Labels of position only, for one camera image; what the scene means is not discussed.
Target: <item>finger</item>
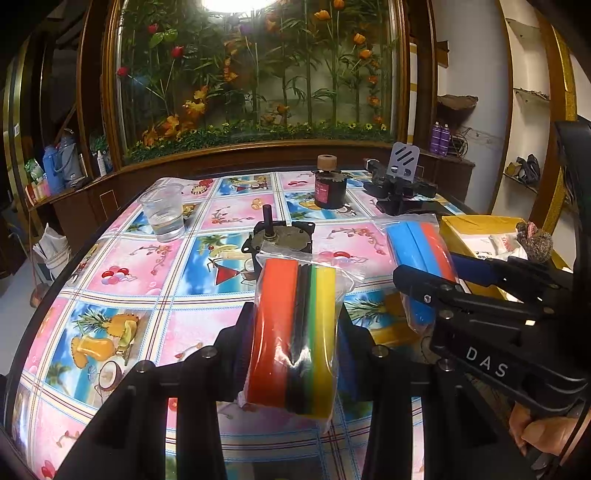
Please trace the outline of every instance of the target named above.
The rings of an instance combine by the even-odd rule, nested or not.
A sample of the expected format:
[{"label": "finger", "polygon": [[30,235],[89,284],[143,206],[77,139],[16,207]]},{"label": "finger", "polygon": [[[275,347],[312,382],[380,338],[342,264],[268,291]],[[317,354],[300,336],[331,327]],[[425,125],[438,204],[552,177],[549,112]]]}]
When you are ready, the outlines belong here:
[{"label": "finger", "polygon": [[567,417],[536,420],[525,428],[521,438],[541,452],[558,456],[576,424],[577,419]]},{"label": "finger", "polygon": [[518,403],[515,404],[509,417],[509,431],[513,435],[515,443],[525,454],[525,441],[521,438],[525,428],[531,423],[531,412],[528,408]]}]

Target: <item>wall shelf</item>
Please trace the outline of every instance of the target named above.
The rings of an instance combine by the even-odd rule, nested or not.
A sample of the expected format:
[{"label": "wall shelf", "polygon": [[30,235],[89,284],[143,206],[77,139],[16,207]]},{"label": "wall shelf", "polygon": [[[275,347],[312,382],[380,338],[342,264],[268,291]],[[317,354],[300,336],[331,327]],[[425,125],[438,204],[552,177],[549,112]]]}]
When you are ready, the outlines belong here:
[{"label": "wall shelf", "polygon": [[523,183],[522,181],[518,180],[515,177],[512,177],[511,175],[509,175],[508,173],[503,172],[503,176],[513,180],[515,183],[521,185],[523,188],[526,188],[527,190],[530,190],[531,192],[534,192],[535,194],[538,193],[538,190],[536,190],[535,187],[532,187],[531,185],[526,185],[525,183]]},{"label": "wall shelf", "polygon": [[524,23],[518,22],[513,18],[506,18],[507,23],[511,27],[511,29],[515,32],[517,37],[520,40],[525,41],[536,41],[540,40],[541,33],[538,27],[533,27],[532,25],[526,25]]},{"label": "wall shelf", "polygon": [[514,92],[523,98],[526,102],[534,101],[544,103],[550,106],[550,97],[543,93],[535,92],[533,90],[525,90],[523,88],[513,88]]}]

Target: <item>pineapple print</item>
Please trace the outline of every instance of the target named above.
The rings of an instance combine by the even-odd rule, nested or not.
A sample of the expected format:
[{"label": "pineapple print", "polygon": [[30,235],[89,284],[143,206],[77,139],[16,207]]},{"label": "pineapple print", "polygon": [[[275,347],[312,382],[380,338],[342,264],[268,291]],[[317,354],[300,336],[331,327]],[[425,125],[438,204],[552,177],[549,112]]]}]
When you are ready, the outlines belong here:
[{"label": "pineapple print", "polygon": [[138,321],[139,318],[130,313],[118,313],[109,319],[98,310],[88,309],[80,315],[77,322],[84,333],[105,330],[112,337],[121,337],[125,333],[126,322],[137,324]]}]

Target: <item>plastic cup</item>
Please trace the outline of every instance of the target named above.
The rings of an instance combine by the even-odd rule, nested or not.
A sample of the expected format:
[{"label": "plastic cup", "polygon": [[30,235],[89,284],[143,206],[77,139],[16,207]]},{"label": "plastic cup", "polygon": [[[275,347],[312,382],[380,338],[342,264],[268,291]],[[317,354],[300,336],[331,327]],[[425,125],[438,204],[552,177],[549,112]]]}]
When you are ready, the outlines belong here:
[{"label": "plastic cup", "polygon": [[158,242],[171,242],[184,234],[182,189],[171,183],[149,189],[138,199]]}]

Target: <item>white wall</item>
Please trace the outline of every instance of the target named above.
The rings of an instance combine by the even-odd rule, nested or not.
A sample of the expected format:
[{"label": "white wall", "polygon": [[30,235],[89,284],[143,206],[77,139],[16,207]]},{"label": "white wall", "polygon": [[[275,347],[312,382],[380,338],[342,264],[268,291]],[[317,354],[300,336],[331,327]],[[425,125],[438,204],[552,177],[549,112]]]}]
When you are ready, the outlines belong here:
[{"label": "white wall", "polygon": [[466,158],[476,164],[465,203],[486,213],[503,160],[508,103],[505,24],[496,0],[433,0],[437,41],[449,42],[449,68],[441,92],[475,95],[465,126]]}]

